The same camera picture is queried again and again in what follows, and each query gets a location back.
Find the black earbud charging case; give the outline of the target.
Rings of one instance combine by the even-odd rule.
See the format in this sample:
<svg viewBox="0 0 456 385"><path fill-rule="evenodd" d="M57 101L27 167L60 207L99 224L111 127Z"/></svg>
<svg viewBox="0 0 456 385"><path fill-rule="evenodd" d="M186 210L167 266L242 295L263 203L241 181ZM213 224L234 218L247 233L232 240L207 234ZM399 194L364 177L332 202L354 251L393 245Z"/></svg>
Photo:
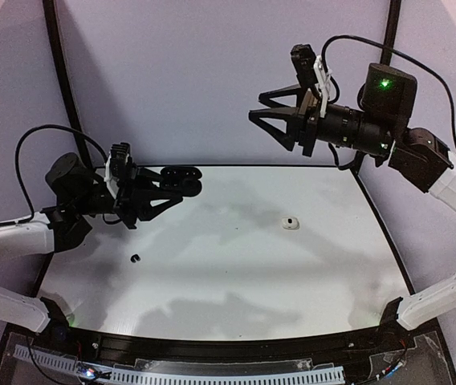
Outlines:
<svg viewBox="0 0 456 385"><path fill-rule="evenodd" d="M202 191L202 172L190 166L168 166L161 171L160 188L180 193L184 197L195 197Z"/></svg>

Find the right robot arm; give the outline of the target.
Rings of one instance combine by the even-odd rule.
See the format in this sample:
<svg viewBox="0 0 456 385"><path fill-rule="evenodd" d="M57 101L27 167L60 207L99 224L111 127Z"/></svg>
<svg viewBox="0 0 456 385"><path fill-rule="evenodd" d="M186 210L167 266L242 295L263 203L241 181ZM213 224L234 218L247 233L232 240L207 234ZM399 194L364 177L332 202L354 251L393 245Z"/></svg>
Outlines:
<svg viewBox="0 0 456 385"><path fill-rule="evenodd" d="M408 126L417 92L412 75L370 64L360 110L329 103L328 77L318 69L297 77L296 86L260 94L264 107L250 111L249 121L288 151L299 145L304 156L317 141L369 155L456 212L456 155L430 131Z"/></svg>

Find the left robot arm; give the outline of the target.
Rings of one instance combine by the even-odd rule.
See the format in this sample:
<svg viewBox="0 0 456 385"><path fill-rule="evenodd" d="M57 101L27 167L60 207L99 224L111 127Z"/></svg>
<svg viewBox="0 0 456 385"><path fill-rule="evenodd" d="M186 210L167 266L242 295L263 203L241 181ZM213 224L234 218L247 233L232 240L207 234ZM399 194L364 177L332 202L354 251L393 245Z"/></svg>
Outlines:
<svg viewBox="0 0 456 385"><path fill-rule="evenodd" d="M101 176L86 168L72 152L58 158L45 176L57 204L32 218L0 226L0 261L76 248L92 229L87 217L114 214L134 229L138 221L151 221L201 189L200 174L194 170L165 167L154 172L120 152L108 160L105 172ZM59 306L49 298L27 297L1 286L0 321L35 333L55 324L68 325Z"/></svg>

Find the white earbud charging case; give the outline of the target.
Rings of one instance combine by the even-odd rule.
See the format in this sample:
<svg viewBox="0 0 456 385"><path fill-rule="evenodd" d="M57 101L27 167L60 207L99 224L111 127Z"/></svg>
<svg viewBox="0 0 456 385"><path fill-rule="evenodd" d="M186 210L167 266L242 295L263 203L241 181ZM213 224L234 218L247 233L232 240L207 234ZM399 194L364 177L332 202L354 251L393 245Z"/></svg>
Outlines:
<svg viewBox="0 0 456 385"><path fill-rule="evenodd" d="M282 228L285 230L297 230L300 223L297 217L283 217L281 220Z"/></svg>

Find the black earbud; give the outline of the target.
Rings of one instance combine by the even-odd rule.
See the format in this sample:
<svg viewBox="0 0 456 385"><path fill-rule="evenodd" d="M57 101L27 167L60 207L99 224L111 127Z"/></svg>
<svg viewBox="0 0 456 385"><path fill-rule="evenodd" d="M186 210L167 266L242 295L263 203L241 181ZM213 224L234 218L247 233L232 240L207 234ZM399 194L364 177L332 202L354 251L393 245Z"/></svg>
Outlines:
<svg viewBox="0 0 456 385"><path fill-rule="evenodd" d="M137 263L140 261L140 257L137 254L134 254L130 257L131 263Z"/></svg>

